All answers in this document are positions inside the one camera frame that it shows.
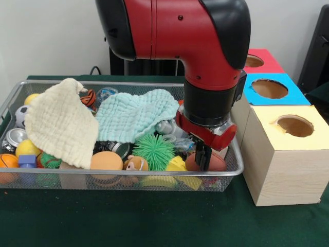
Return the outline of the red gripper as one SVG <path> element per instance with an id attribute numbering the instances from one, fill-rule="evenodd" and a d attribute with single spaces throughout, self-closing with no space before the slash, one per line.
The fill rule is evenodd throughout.
<path id="1" fill-rule="evenodd" d="M 225 149 L 233 141 L 237 126 L 231 121 L 227 121 L 223 125 L 212 129 L 196 125 L 189 121 L 181 111 L 176 112 L 176 124 L 184 131 L 197 137 L 205 144 L 196 144 L 195 162 L 202 171 L 209 169 L 212 149 L 221 151 Z"/>

